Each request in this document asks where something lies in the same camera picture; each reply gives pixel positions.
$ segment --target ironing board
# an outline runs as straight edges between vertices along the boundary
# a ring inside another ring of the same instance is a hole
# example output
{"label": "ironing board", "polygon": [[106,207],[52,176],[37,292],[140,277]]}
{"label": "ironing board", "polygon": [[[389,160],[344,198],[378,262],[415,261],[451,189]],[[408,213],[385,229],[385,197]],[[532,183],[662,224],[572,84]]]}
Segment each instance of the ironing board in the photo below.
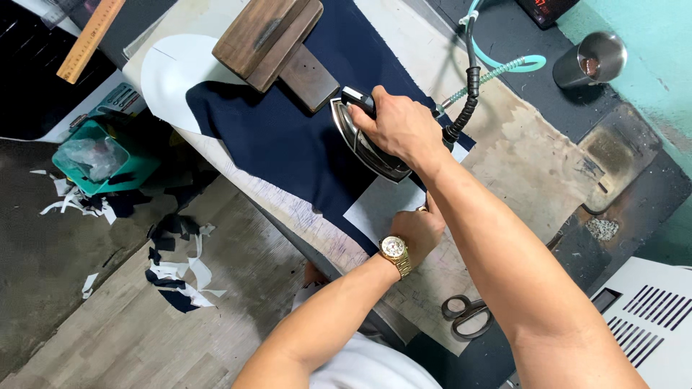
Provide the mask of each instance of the ironing board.
{"label": "ironing board", "polygon": [[[427,3],[356,0],[356,4],[426,94],[441,102],[464,86],[465,73],[459,70],[468,66],[466,55],[450,45],[451,30],[444,35],[420,16],[421,9],[429,9]],[[139,86],[141,64],[153,43],[179,33],[220,37],[243,6],[240,0],[180,0],[150,35],[141,39],[143,43],[123,69],[124,74]],[[456,117],[461,108],[455,105],[448,112]],[[221,141],[177,130],[250,199],[322,253],[341,273],[367,259],[356,242],[316,214],[311,204],[237,169]],[[480,107],[466,130],[478,144],[463,165],[544,242],[553,238],[601,178],[602,172],[575,144],[499,81],[483,86]],[[392,288],[383,301],[459,355],[468,343],[453,338],[439,306],[447,297],[460,293],[479,297],[447,231],[424,265]]]}

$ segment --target white appliance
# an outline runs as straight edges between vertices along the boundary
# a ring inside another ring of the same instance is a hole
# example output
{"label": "white appliance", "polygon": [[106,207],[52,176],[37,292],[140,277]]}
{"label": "white appliance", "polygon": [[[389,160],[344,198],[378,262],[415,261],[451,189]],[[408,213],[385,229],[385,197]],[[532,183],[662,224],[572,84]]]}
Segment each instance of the white appliance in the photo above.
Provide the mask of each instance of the white appliance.
{"label": "white appliance", "polygon": [[592,301],[651,389],[692,388],[692,271],[632,257]]}

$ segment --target steam iron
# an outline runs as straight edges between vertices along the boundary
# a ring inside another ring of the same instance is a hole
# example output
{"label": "steam iron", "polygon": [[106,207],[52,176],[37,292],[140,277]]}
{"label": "steam iron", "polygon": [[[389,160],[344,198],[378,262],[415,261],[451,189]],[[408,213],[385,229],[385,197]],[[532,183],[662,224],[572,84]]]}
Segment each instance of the steam iron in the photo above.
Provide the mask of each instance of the steam iron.
{"label": "steam iron", "polygon": [[371,118],[377,117],[375,102],[372,96],[351,87],[344,87],[340,98],[329,101],[331,116],[348,148],[358,159],[379,176],[393,183],[400,183],[411,174],[411,168],[401,159],[389,155],[377,147],[370,138],[354,126],[348,114],[349,105],[357,105]]}

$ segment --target gold wristwatch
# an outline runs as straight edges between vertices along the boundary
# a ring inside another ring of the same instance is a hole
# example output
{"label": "gold wristwatch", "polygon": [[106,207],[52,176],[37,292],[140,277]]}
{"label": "gold wristwatch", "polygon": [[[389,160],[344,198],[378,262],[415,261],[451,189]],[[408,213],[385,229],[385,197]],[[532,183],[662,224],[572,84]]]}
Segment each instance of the gold wristwatch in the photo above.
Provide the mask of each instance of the gold wristwatch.
{"label": "gold wristwatch", "polygon": [[411,272],[408,247],[400,237],[390,235],[380,239],[380,254],[397,267],[402,280]]}

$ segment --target green bin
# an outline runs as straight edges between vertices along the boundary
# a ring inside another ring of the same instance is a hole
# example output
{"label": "green bin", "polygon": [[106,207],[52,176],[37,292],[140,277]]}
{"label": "green bin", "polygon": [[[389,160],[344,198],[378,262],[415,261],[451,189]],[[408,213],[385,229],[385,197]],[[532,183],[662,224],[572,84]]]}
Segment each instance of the green bin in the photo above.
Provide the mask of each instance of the green bin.
{"label": "green bin", "polygon": [[[77,167],[65,166],[53,155],[53,164],[57,166],[65,175],[88,196],[93,196],[97,193],[117,192],[119,190],[131,190],[139,188],[146,179],[156,170],[161,161],[152,156],[147,150],[141,147],[136,141],[132,140],[126,134],[111,131],[106,129],[94,120],[85,121],[82,126],[74,133],[68,141],[90,138],[95,141],[109,137],[113,139],[116,147],[122,148],[127,153],[127,160],[120,166],[120,169],[112,174],[108,179],[99,182],[93,182],[84,172]],[[110,184],[109,181],[120,181]]]}

